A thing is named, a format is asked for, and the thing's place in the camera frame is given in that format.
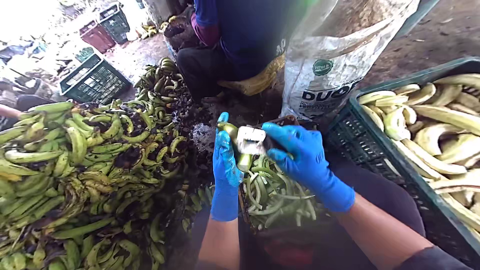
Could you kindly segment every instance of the plastic bag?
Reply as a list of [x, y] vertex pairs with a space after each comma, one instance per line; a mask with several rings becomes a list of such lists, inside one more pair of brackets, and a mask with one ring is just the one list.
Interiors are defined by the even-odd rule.
[[323, 0], [286, 53], [280, 116], [320, 122], [338, 113], [419, 0]]

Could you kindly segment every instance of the green plastic crate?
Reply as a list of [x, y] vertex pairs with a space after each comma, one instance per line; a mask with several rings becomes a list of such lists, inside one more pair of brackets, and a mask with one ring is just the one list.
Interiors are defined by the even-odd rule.
[[118, 44], [128, 41], [127, 32], [130, 32], [130, 25], [127, 22], [127, 17], [121, 10], [120, 4], [116, 3], [100, 12], [98, 23], [105, 28]]
[[60, 82], [60, 95], [78, 102], [107, 104], [131, 85], [107, 61], [92, 54]]
[[329, 125], [324, 141], [326, 151], [339, 152], [356, 164], [405, 188], [417, 203], [427, 238], [471, 268], [480, 269], [478, 240], [447, 203], [413, 169], [357, 102], [358, 96], [367, 93], [391, 90], [412, 83], [424, 85], [441, 77], [463, 73], [480, 73], [480, 58], [458, 59], [401, 79], [360, 89]]

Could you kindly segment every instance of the blue glove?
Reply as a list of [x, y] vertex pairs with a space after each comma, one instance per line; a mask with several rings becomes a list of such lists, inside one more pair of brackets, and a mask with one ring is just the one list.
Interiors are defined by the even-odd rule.
[[[223, 112], [218, 118], [218, 122], [227, 121], [228, 113]], [[218, 129], [213, 152], [213, 174], [215, 176], [215, 193], [210, 216], [216, 221], [232, 221], [238, 217], [238, 189], [243, 179], [243, 173], [237, 168], [228, 133], [218, 132]]]
[[355, 191], [328, 168], [325, 160], [322, 134], [302, 126], [278, 126], [264, 123], [262, 129], [290, 154], [279, 149], [267, 151], [269, 158], [289, 177], [304, 184], [325, 207], [333, 212], [347, 212], [355, 201]]

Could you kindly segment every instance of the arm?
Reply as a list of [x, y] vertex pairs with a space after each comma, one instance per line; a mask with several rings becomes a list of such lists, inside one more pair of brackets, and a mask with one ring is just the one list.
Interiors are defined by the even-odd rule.
[[358, 194], [352, 208], [336, 217], [378, 269], [393, 269], [433, 247], [430, 241]]
[[196, 10], [192, 14], [192, 27], [197, 37], [207, 46], [220, 40], [216, 0], [195, 0]]
[[[356, 194], [332, 173], [325, 160], [320, 132], [272, 123], [263, 124], [262, 129], [293, 158], [279, 149], [268, 150], [268, 156], [336, 213], [340, 224], [378, 269], [402, 267], [406, 260], [415, 259], [417, 254], [433, 247], [430, 241]], [[444, 252], [437, 254], [438, 257], [445, 255]]]
[[225, 269], [238, 269], [240, 265], [238, 219], [216, 221], [210, 217], [205, 231], [198, 268], [215, 265]]
[[0, 104], [0, 116], [12, 117], [17, 119], [21, 113], [22, 112], [17, 109], [13, 109], [3, 104]]
[[[224, 112], [218, 122], [226, 121], [228, 113]], [[216, 132], [213, 173], [215, 193], [196, 268], [236, 270], [240, 266], [238, 187], [243, 173], [237, 168], [232, 143], [225, 131]]]

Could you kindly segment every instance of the blue shirt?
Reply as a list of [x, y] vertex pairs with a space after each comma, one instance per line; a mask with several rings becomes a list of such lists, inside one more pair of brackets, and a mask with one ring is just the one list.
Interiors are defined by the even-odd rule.
[[195, 0], [196, 22], [219, 28], [238, 80], [260, 73], [288, 45], [305, 12], [302, 0]]

